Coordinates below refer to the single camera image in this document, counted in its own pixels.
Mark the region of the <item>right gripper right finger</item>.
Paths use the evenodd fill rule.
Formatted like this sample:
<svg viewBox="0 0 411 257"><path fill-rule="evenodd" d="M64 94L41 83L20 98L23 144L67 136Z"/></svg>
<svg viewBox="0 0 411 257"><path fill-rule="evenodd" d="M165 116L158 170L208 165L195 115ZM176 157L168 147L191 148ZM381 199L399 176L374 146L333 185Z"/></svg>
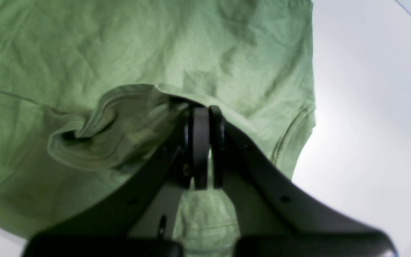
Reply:
<svg viewBox="0 0 411 257"><path fill-rule="evenodd" d="M232 201L241 233L235 257L397 257L379 229L294 185L256 144L209 108L213 185Z"/></svg>

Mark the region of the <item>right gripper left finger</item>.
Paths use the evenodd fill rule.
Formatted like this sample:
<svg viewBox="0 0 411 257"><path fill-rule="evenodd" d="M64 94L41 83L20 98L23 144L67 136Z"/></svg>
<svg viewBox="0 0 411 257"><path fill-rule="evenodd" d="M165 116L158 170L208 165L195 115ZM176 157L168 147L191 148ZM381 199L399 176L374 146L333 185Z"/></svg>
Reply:
<svg viewBox="0 0 411 257"><path fill-rule="evenodd" d="M183 190L207 188L207 107L181 114L172 134L119 189L86 211L40 232L24 257L182 257L172 240Z"/></svg>

